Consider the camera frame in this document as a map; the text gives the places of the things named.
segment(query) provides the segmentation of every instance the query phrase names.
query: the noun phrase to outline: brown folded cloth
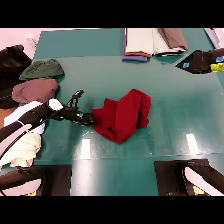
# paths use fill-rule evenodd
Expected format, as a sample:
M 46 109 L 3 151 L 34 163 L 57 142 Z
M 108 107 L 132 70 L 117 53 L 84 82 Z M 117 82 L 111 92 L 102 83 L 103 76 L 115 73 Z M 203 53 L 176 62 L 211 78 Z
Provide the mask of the brown folded cloth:
M 13 113 L 15 109 L 0 109 L 0 128 L 4 127 L 4 118 Z
M 188 50 L 181 28 L 159 28 L 159 32 L 169 48 L 182 47 Z
M 32 101 L 45 103 L 55 97 L 58 86 L 55 79 L 33 79 L 15 86 L 12 98 L 20 103 L 30 103 Z
M 145 56 L 147 58 L 151 58 L 152 54 L 147 54 L 145 52 L 126 52 L 125 55 L 130 56 L 130 55 L 138 55 L 138 56 Z

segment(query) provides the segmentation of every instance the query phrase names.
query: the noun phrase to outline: crumpled red fabric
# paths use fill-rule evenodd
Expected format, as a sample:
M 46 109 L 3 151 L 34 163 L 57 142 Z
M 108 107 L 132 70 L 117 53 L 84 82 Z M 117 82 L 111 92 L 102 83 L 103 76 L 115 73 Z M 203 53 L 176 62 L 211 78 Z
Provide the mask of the crumpled red fabric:
M 106 98 L 103 108 L 92 109 L 96 120 L 93 128 L 106 139 L 121 144 L 137 127 L 148 125 L 151 104 L 152 98 L 137 89 L 132 89 L 118 102 Z

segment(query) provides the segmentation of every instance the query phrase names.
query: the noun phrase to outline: red folded cloth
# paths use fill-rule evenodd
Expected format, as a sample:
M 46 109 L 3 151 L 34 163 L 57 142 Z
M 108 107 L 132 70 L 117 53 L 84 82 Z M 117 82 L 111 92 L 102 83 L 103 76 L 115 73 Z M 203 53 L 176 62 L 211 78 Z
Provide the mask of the red folded cloth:
M 146 127 L 152 98 L 132 89 L 119 102 L 105 99 L 104 108 L 93 109 L 96 123 L 93 128 L 106 139 L 121 144 L 135 133 L 137 127 Z

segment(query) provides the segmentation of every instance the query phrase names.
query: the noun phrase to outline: green table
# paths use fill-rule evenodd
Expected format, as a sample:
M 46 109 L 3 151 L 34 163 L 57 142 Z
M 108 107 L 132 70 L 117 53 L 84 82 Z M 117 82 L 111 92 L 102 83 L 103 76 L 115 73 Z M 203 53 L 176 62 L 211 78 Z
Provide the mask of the green table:
M 35 164 L 73 164 L 72 195 L 158 195 L 156 160 L 208 158 L 224 174 L 224 74 L 175 68 L 194 50 L 213 49 L 203 29 L 183 32 L 185 55 L 146 63 L 122 62 L 123 29 L 43 32 L 35 60 L 56 58 L 62 65 L 61 102 L 83 89 L 79 106 L 88 112 L 137 88 L 152 96 L 152 109 L 148 127 L 121 145 L 92 127 L 51 120 Z M 198 147 L 189 146 L 188 134 Z

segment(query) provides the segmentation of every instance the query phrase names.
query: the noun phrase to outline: white wall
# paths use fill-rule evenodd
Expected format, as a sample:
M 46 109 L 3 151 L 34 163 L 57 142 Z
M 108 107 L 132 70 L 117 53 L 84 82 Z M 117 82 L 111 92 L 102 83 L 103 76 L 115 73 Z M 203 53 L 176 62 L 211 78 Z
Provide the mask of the white wall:
M 33 38 L 38 42 L 42 31 L 72 30 L 77 28 L 0 28 L 0 50 L 17 44 L 24 46 L 24 52 L 32 59 L 35 47 L 27 40 Z M 78 28 L 78 29 L 98 29 L 98 28 Z

